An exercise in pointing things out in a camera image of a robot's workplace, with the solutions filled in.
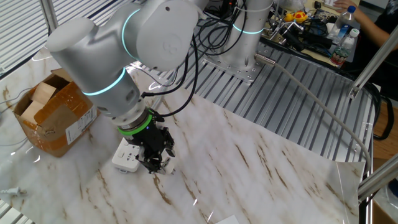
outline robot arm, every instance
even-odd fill
[[[46,47],[82,92],[111,118],[137,158],[150,172],[161,172],[174,157],[174,141],[155,111],[145,107],[124,66],[139,60],[158,71],[180,65],[190,47],[198,11],[209,0],[150,0],[129,3],[98,27],[86,18],[71,20],[49,36]]]

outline plastic bottle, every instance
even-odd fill
[[[355,7],[348,7],[347,11],[342,12],[335,22],[335,25],[329,32],[328,38],[333,40],[333,43],[338,44],[347,33],[350,25],[354,21]]]
[[[352,29],[349,35],[336,47],[335,51],[330,57],[330,61],[337,65],[339,68],[346,61],[347,57],[355,47],[355,38],[359,35],[359,30]]]

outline white marble surface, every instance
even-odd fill
[[[52,58],[31,60],[0,81],[0,101],[55,68]],[[141,90],[152,83],[141,72],[132,75]],[[175,110],[187,97],[188,91],[176,91],[159,111]],[[100,116],[60,159],[29,142],[0,147],[0,189],[29,193],[1,197],[39,224],[216,223],[231,215],[240,224],[358,223],[362,162],[324,159],[199,96],[165,126],[175,139],[173,175],[150,175],[143,167],[119,173],[111,158],[121,136]],[[0,144],[24,137],[5,112]]]

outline electronics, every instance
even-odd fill
[[[320,2],[318,2],[318,1],[315,1],[315,2],[313,3],[313,7],[314,7],[315,9],[320,9],[320,8],[322,7],[322,4],[321,4]]]

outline metal pole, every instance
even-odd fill
[[[398,176],[398,154],[378,168],[373,174],[359,184],[358,198],[362,202],[371,194],[388,184]]]
[[[43,16],[47,27],[49,28],[49,35],[58,27],[57,15],[55,14],[52,0],[39,0],[42,6]]]
[[[390,54],[392,49],[398,44],[398,26],[392,31],[390,37],[381,46],[377,53],[373,56],[372,60],[368,63],[365,69],[362,71],[360,76],[355,80],[349,97],[354,99],[358,92],[362,89],[365,83],[370,79],[373,73],[379,68],[380,64],[383,63],[384,59]]]

